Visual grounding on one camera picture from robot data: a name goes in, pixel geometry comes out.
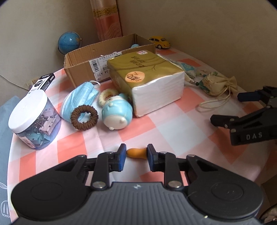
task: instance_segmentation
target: pink checkered tablecloth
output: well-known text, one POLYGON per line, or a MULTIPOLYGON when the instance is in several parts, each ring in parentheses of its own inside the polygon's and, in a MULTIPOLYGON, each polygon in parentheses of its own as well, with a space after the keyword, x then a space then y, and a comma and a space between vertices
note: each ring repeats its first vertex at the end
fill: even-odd
MULTIPOLYGON (((203 62, 176 49, 158 50, 166 58, 182 61, 200 69, 215 71, 203 62)), ((46 94, 59 112, 62 102, 73 86, 63 69, 55 72, 56 78, 46 94)), ((112 88, 111 81, 101 84, 100 91, 112 88)), ((20 181, 64 162, 76 155, 97 157, 107 151, 116 151, 121 143, 129 148, 143 148, 152 143, 156 151, 174 153, 185 158, 187 154, 198 155, 250 180, 255 180, 262 171, 275 165, 272 141, 232 146, 229 130, 214 127, 210 123, 212 114, 243 116, 261 107, 255 103, 241 103, 231 98, 225 105, 213 110, 198 110, 196 106, 213 99, 196 86, 186 85, 181 99, 141 118, 133 118, 122 130, 110 131, 101 120, 101 108, 93 103, 99 120, 87 131, 76 130, 69 122, 62 121, 55 140, 43 150, 34 151, 13 135, 8 166, 8 201, 11 220, 17 218, 11 204, 11 191, 20 181)), ((150 172, 148 162, 126 158, 122 172, 112 172, 111 181, 162 181, 162 172, 150 172)))

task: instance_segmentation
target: globe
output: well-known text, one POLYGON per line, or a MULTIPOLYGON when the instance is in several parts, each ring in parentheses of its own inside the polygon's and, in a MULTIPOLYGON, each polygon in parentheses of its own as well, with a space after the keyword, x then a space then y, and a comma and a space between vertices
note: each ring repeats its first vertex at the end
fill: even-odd
POLYGON ((74 31, 65 32, 58 40, 58 50, 62 54, 67 54, 73 50, 76 50, 82 46, 82 39, 74 31))

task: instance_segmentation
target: orange teether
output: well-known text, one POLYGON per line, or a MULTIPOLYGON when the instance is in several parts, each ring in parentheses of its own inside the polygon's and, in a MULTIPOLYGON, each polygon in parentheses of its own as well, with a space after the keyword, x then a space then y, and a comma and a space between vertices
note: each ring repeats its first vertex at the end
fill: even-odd
POLYGON ((146 148, 143 148, 143 149, 128 149, 127 150, 127 156, 129 156, 131 158, 147 159, 146 148))

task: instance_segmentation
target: curtain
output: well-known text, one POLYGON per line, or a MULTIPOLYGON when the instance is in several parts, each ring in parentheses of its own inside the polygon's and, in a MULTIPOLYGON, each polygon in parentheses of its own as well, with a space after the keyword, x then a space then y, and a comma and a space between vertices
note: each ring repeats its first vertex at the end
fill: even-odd
POLYGON ((100 41, 122 37, 116 0, 90 0, 100 41))

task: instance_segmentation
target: cream hair tie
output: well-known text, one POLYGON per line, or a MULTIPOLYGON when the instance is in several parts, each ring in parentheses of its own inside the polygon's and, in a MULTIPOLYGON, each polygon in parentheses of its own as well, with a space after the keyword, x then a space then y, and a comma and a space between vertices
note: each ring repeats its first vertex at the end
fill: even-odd
POLYGON ((106 90, 103 90, 98 98, 98 102, 101 106, 104 106, 106 102, 106 98, 109 96, 117 96, 119 93, 115 89, 108 88, 106 90))

